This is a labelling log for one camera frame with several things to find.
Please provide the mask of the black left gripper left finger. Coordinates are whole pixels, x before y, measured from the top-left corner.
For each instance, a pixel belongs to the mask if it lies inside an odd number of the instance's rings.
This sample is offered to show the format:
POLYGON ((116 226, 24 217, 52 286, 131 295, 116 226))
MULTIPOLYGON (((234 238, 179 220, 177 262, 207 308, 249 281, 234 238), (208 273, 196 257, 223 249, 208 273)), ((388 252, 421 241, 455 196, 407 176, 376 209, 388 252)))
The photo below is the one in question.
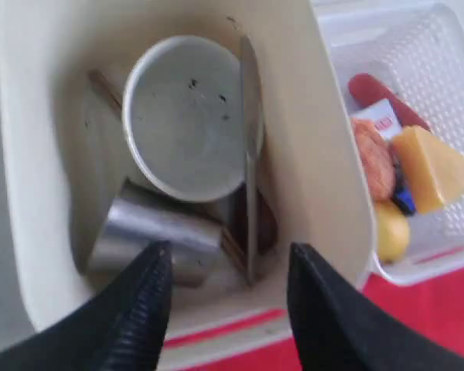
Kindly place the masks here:
POLYGON ((155 370, 171 298, 169 243, 151 243, 95 298, 0 352, 0 370, 155 370))

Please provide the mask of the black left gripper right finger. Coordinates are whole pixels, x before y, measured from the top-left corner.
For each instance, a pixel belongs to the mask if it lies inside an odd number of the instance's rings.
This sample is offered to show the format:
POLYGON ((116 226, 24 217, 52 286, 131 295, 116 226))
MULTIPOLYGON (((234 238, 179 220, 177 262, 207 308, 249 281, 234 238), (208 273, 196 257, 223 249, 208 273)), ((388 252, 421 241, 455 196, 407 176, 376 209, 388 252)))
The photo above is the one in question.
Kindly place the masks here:
POLYGON ((304 370, 464 370, 464 358, 389 316, 314 247, 292 243, 288 316, 304 370))

